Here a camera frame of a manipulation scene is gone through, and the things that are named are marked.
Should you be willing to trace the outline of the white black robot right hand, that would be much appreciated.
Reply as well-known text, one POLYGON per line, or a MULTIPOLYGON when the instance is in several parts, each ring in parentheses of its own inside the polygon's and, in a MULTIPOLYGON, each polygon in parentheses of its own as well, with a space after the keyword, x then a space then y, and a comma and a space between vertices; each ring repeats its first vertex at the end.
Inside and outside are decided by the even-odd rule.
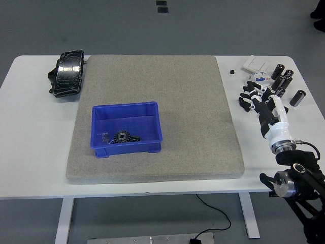
POLYGON ((274 154, 296 149, 296 141, 289 132, 288 109, 269 87, 247 81, 238 101, 245 111, 258 114, 261 134, 274 154))

